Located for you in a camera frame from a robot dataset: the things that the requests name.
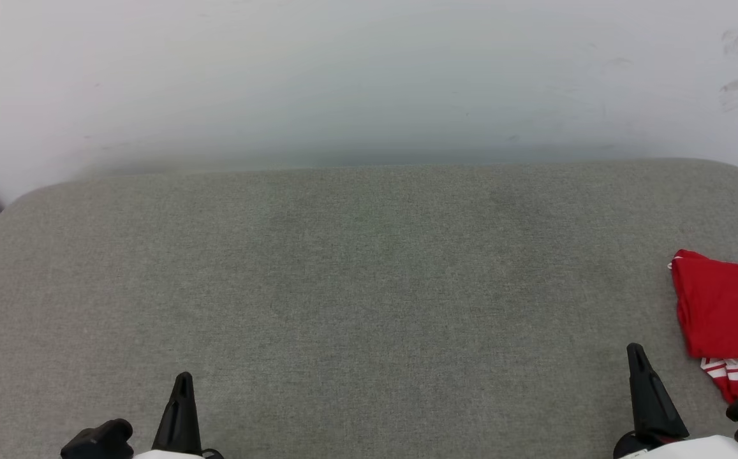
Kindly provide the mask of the red and white garment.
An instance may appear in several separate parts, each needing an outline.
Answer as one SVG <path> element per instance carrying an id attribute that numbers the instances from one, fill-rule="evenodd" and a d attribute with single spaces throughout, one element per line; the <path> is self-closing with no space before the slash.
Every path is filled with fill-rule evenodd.
<path id="1" fill-rule="evenodd" d="M 688 355 L 733 403 L 738 399 L 738 264 L 680 250 L 668 267 Z"/>

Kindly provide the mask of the grey fabric sofa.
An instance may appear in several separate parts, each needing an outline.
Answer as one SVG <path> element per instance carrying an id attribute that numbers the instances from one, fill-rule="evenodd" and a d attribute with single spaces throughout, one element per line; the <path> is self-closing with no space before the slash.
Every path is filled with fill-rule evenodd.
<path id="1" fill-rule="evenodd" d="M 738 168 L 658 159 L 127 175 L 0 215 L 0 459 L 124 418 L 176 375 L 226 459 L 608 459 L 642 344 L 694 436 L 681 248 L 738 262 Z"/>

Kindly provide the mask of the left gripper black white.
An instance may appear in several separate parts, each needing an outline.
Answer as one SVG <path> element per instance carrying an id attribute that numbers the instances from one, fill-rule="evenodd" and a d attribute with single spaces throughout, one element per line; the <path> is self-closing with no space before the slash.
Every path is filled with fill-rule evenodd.
<path id="1" fill-rule="evenodd" d="M 128 441 L 133 427 L 122 418 L 83 429 L 60 450 L 61 459 L 225 459 L 220 451 L 203 449 L 193 375 L 174 380 L 170 398 L 153 439 L 152 449 L 135 455 Z"/>

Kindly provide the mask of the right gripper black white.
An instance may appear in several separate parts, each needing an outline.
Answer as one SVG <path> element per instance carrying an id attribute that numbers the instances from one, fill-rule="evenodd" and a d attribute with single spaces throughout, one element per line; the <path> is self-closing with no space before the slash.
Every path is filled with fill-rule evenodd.
<path id="1" fill-rule="evenodd" d="M 633 431 L 617 442 L 613 459 L 738 459 L 738 429 L 733 437 L 687 439 L 689 430 L 643 346 L 628 344 L 626 355 Z M 725 415 L 738 423 L 738 399 Z"/>

